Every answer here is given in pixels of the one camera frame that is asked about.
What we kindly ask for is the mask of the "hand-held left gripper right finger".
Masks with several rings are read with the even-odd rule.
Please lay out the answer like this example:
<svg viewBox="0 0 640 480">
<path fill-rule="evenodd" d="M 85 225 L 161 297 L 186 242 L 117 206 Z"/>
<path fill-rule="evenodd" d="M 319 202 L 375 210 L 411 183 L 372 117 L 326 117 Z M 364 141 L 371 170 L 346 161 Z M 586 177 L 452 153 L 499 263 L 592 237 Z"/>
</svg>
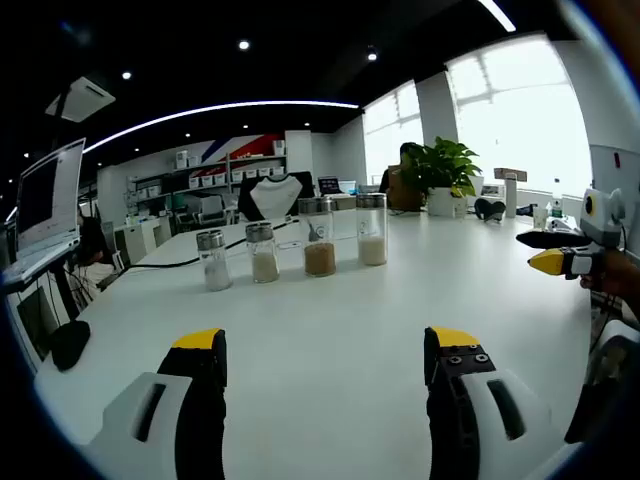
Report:
<svg viewBox="0 0 640 480">
<path fill-rule="evenodd" d="M 547 479 L 582 447 L 569 443 L 550 408 L 499 369 L 463 331 L 424 331 L 426 414 L 433 479 Z"/>
</svg>

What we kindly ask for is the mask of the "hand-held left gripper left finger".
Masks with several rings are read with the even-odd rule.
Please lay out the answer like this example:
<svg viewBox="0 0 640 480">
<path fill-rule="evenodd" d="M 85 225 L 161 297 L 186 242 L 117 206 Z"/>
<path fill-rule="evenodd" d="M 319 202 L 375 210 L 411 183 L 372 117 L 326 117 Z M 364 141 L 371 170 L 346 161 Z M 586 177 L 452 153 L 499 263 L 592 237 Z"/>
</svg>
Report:
<svg viewBox="0 0 640 480">
<path fill-rule="evenodd" d="M 226 386 L 225 331 L 180 338 L 104 409 L 87 457 L 107 479 L 222 479 Z"/>
</svg>

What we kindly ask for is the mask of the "person's right hand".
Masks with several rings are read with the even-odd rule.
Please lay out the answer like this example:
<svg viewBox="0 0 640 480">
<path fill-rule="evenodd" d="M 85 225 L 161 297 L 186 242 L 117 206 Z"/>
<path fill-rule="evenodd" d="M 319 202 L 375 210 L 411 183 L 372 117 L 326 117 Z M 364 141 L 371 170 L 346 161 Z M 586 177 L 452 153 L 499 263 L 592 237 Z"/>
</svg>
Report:
<svg viewBox="0 0 640 480">
<path fill-rule="evenodd" d="M 622 252 L 608 250 L 603 256 L 601 270 L 582 276 L 580 286 L 618 297 L 632 306 L 639 302 L 639 268 Z"/>
</svg>

